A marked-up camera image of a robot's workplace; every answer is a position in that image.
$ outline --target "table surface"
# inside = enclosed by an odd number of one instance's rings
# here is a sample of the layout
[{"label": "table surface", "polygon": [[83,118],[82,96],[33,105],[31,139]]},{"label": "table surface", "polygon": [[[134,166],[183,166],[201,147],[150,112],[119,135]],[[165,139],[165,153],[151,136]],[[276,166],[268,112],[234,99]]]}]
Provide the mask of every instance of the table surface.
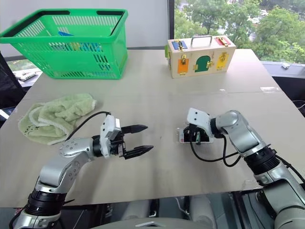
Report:
[{"label": "table surface", "polygon": [[[127,149],[154,145],[130,160],[98,158],[86,164],[66,199],[70,205],[132,201],[259,188],[244,161],[227,168],[223,162],[195,158],[188,144],[179,144],[176,128],[186,127],[190,107],[218,115],[240,111],[279,155],[305,175],[305,119],[278,87],[251,50],[236,50],[226,73],[172,79],[164,51],[129,51],[121,80],[54,80],[43,74],[0,130],[0,207],[27,202],[42,166],[60,144],[45,146],[28,140],[17,123],[33,103],[71,93],[90,93],[121,125],[148,129],[125,136]],[[87,122],[75,137],[100,132],[104,116]],[[221,157],[223,142],[197,148],[205,158]],[[227,153],[234,152],[228,144]]]}]

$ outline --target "window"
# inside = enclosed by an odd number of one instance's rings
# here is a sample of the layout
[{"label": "window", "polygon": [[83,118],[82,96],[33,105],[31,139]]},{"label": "window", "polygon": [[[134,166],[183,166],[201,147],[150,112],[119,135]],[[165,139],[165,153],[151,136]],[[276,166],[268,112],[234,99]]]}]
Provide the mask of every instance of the window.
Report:
[{"label": "window", "polygon": [[25,60],[16,60],[16,61],[7,61],[8,66],[12,71],[18,70],[27,70],[30,68],[37,68],[31,61]]},{"label": "window", "polygon": [[262,61],[305,63],[305,0],[175,0],[174,38],[227,35]]}]

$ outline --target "orange panel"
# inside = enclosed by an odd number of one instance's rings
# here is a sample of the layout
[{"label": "orange panel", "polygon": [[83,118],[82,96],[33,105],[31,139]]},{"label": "orange panel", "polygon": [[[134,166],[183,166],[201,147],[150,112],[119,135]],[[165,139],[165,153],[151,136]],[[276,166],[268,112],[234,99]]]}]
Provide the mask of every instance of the orange panel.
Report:
[{"label": "orange panel", "polygon": [[189,67],[189,59],[185,59],[185,63],[182,63],[182,59],[178,60],[178,73],[187,73],[187,69]]}]

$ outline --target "tree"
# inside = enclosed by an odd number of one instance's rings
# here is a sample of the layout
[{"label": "tree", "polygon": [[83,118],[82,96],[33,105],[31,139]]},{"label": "tree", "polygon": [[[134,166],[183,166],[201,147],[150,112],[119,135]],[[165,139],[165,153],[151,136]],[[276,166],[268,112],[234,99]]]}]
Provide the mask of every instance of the tree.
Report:
[{"label": "tree", "polygon": [[198,22],[188,19],[185,12],[175,9],[175,38],[190,38],[194,35],[206,34],[206,28],[202,28]]},{"label": "tree", "polygon": [[260,5],[266,8],[266,10],[272,10],[275,6],[288,9],[292,1],[294,0],[262,0]]},{"label": "tree", "polygon": [[224,24],[223,9],[226,0],[188,0],[189,4],[184,7],[188,16],[193,21],[207,29],[207,34],[217,31]]},{"label": "tree", "polygon": [[180,4],[181,0],[175,0],[175,9],[179,9]]},{"label": "tree", "polygon": [[244,0],[243,4],[236,2],[225,5],[224,17],[227,25],[225,34],[237,47],[249,41],[249,35],[254,30],[249,18],[259,15],[259,2],[259,0]]},{"label": "tree", "polygon": [[299,21],[296,13],[275,7],[260,21],[256,35],[261,42],[275,35],[281,41],[293,43],[304,40],[304,31],[305,22]]},{"label": "tree", "polygon": [[275,7],[261,20],[249,47],[261,60],[305,63],[304,31],[296,13]]}]

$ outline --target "light green towel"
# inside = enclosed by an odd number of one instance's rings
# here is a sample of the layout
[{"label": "light green towel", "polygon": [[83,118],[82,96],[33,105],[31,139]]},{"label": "light green towel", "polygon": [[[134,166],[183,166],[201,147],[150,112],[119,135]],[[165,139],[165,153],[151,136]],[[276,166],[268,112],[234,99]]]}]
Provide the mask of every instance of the light green towel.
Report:
[{"label": "light green towel", "polygon": [[73,94],[34,104],[18,128],[28,139],[52,145],[64,141],[74,130],[76,120],[91,112],[95,103],[89,94]]}]

